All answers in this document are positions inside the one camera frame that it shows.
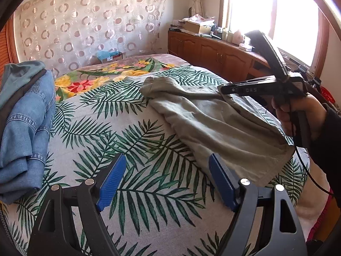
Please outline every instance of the person's arm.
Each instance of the person's arm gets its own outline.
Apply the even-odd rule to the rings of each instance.
[[[308,95],[301,99],[291,99],[292,111],[305,111],[311,130],[312,142],[308,149],[310,157],[323,170],[341,208],[341,118],[327,105],[321,105],[317,99]],[[292,136],[289,117],[289,105],[278,106],[277,118],[281,121],[284,132]]]

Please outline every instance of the window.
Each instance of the window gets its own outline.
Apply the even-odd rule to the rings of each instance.
[[[311,66],[318,39],[318,6],[313,0],[230,0],[229,29],[261,30],[280,50]]]

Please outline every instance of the black sleeve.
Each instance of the black sleeve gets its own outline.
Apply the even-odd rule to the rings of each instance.
[[[341,117],[327,104],[323,104],[328,115],[319,138],[308,149],[310,157],[327,175],[338,207],[341,208]]]

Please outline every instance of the blue gripper pad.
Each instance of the blue gripper pad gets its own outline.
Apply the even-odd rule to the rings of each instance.
[[[208,166],[225,206],[236,212],[240,203],[236,199],[239,184],[235,171],[230,170],[218,154],[209,157]]]
[[[126,167],[127,159],[125,155],[122,154],[100,188],[100,198],[96,204],[97,209],[100,212],[110,205],[116,193],[118,184],[121,182],[126,171]]]

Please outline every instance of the teal garment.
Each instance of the teal garment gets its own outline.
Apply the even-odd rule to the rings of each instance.
[[[0,109],[21,87],[30,82],[32,77],[45,68],[42,61],[25,61],[5,65],[0,87]]]

